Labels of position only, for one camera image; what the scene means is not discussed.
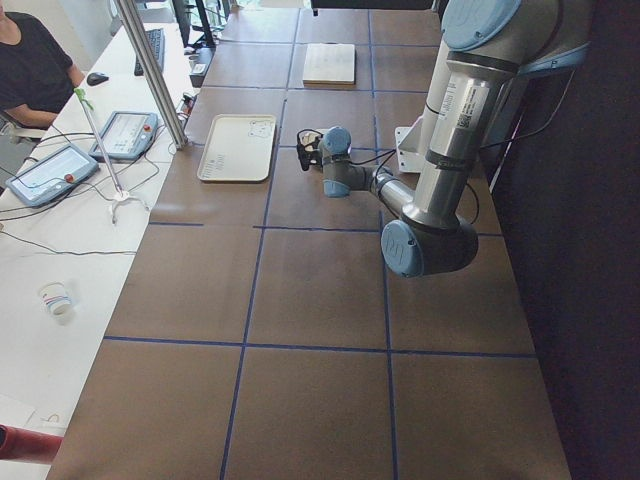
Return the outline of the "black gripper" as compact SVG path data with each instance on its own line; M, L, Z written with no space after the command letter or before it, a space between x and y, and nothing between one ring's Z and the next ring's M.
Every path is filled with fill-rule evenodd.
M322 163L322 154L318 145L298 145L297 155L302 168L310 168Z

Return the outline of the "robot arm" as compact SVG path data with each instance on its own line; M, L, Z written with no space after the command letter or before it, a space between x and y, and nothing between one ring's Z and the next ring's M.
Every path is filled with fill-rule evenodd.
M376 195L394 215L381 234L386 265L402 277L465 268L478 249L473 226L457 213L499 101L517 77L546 76L578 66L589 45L592 1L449 1L424 111L400 130L398 155L421 173L410 188L384 166L351 160L351 135L335 126L303 129L297 155L316 166L330 198Z

